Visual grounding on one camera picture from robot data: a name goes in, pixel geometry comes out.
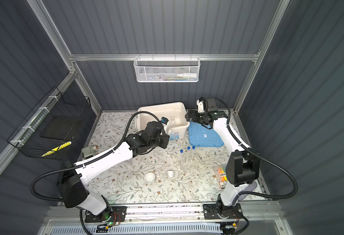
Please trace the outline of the white plastic storage bin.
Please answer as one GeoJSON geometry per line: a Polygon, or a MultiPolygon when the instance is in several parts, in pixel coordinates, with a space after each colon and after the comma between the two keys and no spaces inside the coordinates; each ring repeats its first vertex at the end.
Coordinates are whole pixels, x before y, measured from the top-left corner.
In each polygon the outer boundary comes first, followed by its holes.
{"type": "Polygon", "coordinates": [[[157,116],[159,120],[162,118],[167,118],[168,123],[166,133],[170,136],[170,141],[184,139],[186,137],[190,123],[185,118],[186,109],[182,102],[145,106],[139,108],[137,111],[150,112],[157,116]],[[169,119],[171,116],[174,116],[176,119],[176,124],[174,127],[169,126],[169,119]]]}

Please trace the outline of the blue capped test tube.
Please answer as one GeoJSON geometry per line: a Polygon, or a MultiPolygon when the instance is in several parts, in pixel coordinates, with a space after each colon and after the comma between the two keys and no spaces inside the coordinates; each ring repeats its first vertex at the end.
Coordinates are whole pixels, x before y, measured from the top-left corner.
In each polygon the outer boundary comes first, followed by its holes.
{"type": "Polygon", "coordinates": [[[183,173],[186,173],[186,167],[185,167],[185,154],[184,151],[181,149],[180,150],[180,167],[183,173]]]}
{"type": "Polygon", "coordinates": [[[186,149],[186,163],[187,166],[191,166],[192,164],[192,151],[190,146],[188,146],[186,149]]]}
{"type": "Polygon", "coordinates": [[[191,163],[195,163],[196,161],[195,161],[195,149],[196,149],[196,147],[195,146],[192,146],[192,148],[191,148],[191,163]]]}

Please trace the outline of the white ceramic mortar bowl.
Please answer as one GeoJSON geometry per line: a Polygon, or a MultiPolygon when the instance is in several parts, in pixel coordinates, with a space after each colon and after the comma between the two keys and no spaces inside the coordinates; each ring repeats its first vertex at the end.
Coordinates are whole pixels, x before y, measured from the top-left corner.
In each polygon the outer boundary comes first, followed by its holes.
{"type": "Polygon", "coordinates": [[[146,183],[152,183],[156,179],[156,176],[153,172],[148,172],[144,175],[144,180],[146,183]]]}

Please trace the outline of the small white ceramic crucible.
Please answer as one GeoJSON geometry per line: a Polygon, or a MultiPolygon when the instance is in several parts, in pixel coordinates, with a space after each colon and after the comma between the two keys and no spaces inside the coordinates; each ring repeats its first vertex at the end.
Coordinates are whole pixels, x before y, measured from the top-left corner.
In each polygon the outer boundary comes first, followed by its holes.
{"type": "Polygon", "coordinates": [[[175,177],[175,171],[174,170],[168,170],[167,176],[168,176],[168,178],[174,178],[175,177]]]}

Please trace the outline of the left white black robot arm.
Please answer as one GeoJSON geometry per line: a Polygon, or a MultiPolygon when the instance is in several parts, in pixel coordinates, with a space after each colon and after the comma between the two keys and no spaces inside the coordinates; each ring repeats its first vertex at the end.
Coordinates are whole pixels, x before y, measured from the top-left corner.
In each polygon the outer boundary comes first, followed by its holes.
{"type": "Polygon", "coordinates": [[[88,183],[121,162],[147,154],[156,147],[167,148],[170,138],[166,131],[168,122],[165,117],[161,121],[148,122],[144,130],[125,137],[118,148],[76,162],[75,166],[82,167],[61,173],[57,186],[65,207],[87,210],[93,215],[110,212],[111,207],[106,199],[91,191],[88,183]]]}

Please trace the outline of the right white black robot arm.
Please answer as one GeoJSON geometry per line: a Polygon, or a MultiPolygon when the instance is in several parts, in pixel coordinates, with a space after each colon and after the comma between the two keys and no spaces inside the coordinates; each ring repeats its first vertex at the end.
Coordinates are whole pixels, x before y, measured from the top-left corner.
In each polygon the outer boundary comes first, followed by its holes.
{"type": "Polygon", "coordinates": [[[219,217],[226,218],[237,202],[244,200],[257,188],[260,160],[249,153],[250,146],[241,139],[230,124],[230,108],[227,109],[227,113],[220,111],[216,101],[224,104],[219,98],[199,98],[196,101],[197,110],[188,110],[185,118],[189,122],[214,130],[229,152],[225,168],[227,183],[218,196],[214,209],[219,217]]]}

